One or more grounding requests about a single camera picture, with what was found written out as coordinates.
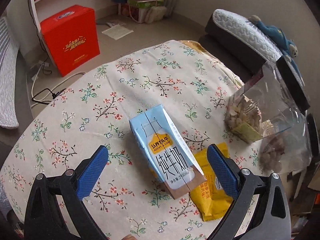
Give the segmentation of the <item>person's left hand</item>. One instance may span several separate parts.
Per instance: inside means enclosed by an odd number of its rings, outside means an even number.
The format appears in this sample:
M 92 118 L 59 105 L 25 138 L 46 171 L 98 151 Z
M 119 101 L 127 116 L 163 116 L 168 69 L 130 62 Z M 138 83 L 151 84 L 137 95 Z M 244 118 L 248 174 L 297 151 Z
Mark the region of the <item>person's left hand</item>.
M 122 238 L 121 240 L 137 240 L 133 235 L 127 235 L 124 238 Z

